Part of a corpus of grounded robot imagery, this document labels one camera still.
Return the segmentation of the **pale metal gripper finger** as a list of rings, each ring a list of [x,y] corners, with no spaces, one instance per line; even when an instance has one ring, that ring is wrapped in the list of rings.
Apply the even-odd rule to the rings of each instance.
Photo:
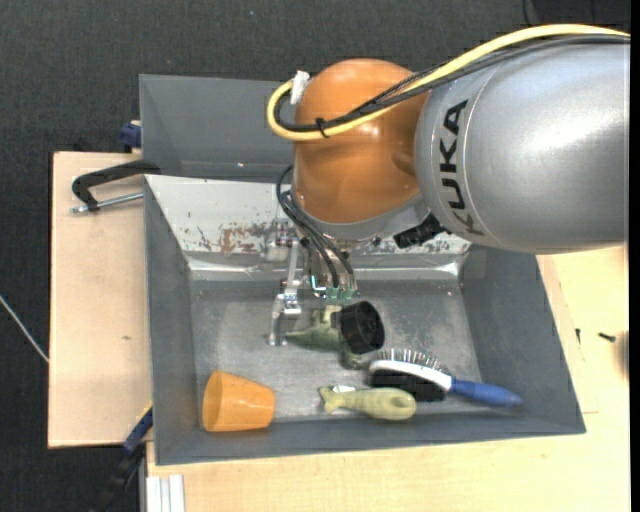
[[[285,338],[281,334],[280,323],[284,316],[285,299],[282,293],[275,296],[272,302],[269,332],[267,335],[267,344],[270,346],[283,346]]]
[[[295,330],[302,316],[302,306],[296,292],[284,292],[281,311],[281,332],[286,334]]]

